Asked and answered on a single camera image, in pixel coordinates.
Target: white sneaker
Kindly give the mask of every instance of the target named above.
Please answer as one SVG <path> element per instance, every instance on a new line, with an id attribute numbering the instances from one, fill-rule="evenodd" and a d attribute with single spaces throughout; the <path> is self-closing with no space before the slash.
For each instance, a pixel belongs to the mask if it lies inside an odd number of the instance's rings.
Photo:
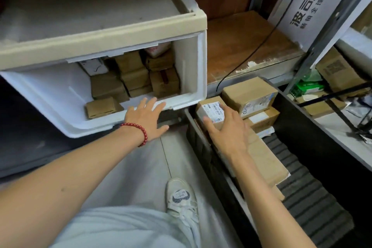
<path id="1" fill-rule="evenodd" d="M 167 213 L 191 229 L 193 240 L 200 247 L 198 203 L 192 187 L 184 180 L 173 178 L 167 183 L 166 198 Z"/>

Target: qr code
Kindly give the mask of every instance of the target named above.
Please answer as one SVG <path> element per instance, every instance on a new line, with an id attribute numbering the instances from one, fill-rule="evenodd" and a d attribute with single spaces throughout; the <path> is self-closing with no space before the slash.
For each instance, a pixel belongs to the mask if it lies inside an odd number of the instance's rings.
<path id="1" fill-rule="evenodd" d="M 331 76 L 339 71 L 345 70 L 346 67 L 341 63 L 341 60 L 338 59 L 337 61 L 333 62 L 332 64 L 325 67 L 324 72 L 327 76 Z"/>

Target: wire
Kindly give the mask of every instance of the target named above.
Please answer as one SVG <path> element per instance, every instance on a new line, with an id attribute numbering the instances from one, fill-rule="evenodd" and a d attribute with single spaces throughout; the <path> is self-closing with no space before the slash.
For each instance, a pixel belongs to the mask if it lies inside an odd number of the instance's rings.
<path id="1" fill-rule="evenodd" d="M 288 9 L 289 9 L 289 7 L 291 6 L 291 4 L 292 4 L 292 2 L 293 2 L 293 0 L 291 0 L 290 1 L 290 3 L 288 4 L 288 6 L 287 6 L 287 8 L 286 8 L 286 10 L 284 11 L 284 13 L 283 13 L 283 15 L 281 16 L 281 18 L 279 19 L 279 22 L 275 25 L 275 27 L 272 29 L 272 31 L 267 35 L 267 37 L 263 40 L 263 42 L 260 44 L 260 45 L 258 45 L 258 47 L 247 57 L 247 58 L 245 58 L 244 59 L 244 61 L 243 62 L 241 62 L 238 66 L 236 66 L 233 70 L 231 70 L 231 72 L 229 72 L 226 76 L 224 76 L 223 78 L 222 78 L 222 80 L 218 83 L 218 85 L 217 85 L 217 88 L 216 88 L 216 92 L 218 91 L 218 87 L 220 86 L 220 84 L 221 84 L 221 82 L 224 80 L 224 79 L 226 79 L 232 72 L 234 72 L 236 69 L 238 69 L 241 65 L 243 65 L 247 60 L 249 60 L 249 58 L 250 57 L 252 57 L 252 55 L 254 54 L 254 53 L 256 53 L 257 52 L 257 50 L 261 47 L 261 46 L 263 46 L 263 44 L 265 44 L 265 42 L 267 42 L 267 40 L 269 39 L 269 37 L 272 35 L 272 33 L 274 32 L 274 30 L 276 30 L 276 28 L 279 26 L 279 24 L 281 23 L 281 21 L 283 20 L 283 18 L 284 18 L 284 16 L 286 15 L 286 13 L 287 13 L 287 11 L 288 11 Z"/>

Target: shoelace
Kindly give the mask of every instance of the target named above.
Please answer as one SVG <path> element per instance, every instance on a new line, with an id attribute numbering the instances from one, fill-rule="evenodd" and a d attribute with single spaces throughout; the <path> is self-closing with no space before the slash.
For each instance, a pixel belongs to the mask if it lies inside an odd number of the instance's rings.
<path id="1" fill-rule="evenodd" d="M 185 200 L 182 200 L 178 204 L 174 203 L 172 200 L 169 200 L 168 208 L 179 213 L 178 218 L 180 218 L 180 220 L 184 223 L 184 225 L 186 225 L 187 227 L 190 227 L 190 223 L 192 221 L 196 223 L 199 222 L 199 216 L 196 213 L 197 206 L 192 206 L 186 203 L 187 202 Z M 186 212 L 189 210 L 192 212 L 192 216 L 188 216 L 186 214 Z"/>

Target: right hand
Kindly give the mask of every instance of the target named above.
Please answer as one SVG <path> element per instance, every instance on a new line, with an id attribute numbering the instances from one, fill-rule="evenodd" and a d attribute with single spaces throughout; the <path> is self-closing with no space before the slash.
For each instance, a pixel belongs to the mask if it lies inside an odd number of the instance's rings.
<path id="1" fill-rule="evenodd" d="M 233 155 L 248 153 L 248 126 L 243 122 L 238 112 L 226 105 L 220 105 L 225 114 L 224 125 L 217 130 L 208 117 L 203 122 L 214 145 L 228 158 Z"/>

